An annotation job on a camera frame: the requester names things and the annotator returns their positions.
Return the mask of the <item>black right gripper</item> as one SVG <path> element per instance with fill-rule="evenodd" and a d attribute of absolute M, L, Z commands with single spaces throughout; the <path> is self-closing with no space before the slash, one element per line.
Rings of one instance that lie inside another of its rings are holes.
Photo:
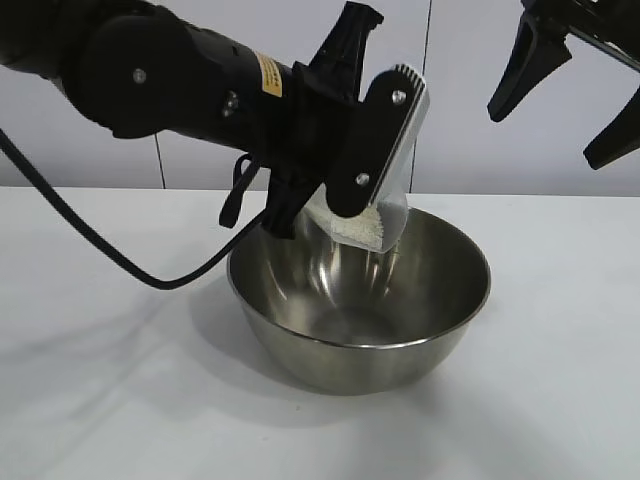
<path fill-rule="evenodd" d="M 524 1 L 524 12 L 509 61 L 487 110 L 503 121 L 546 77 L 568 62 L 570 35 L 639 70 L 639 3 L 637 1 Z M 584 156 L 601 169 L 639 148 L 639 90 L 593 139 Z"/>

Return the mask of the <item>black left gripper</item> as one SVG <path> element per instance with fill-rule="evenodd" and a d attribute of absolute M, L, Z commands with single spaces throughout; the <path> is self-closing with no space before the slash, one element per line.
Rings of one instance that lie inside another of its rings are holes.
<path fill-rule="evenodd" d="M 271 176 L 264 230 L 294 238 L 294 223 L 326 178 L 359 98 L 369 34 L 384 16 L 347 1 L 309 65 L 277 63 L 271 97 Z"/>

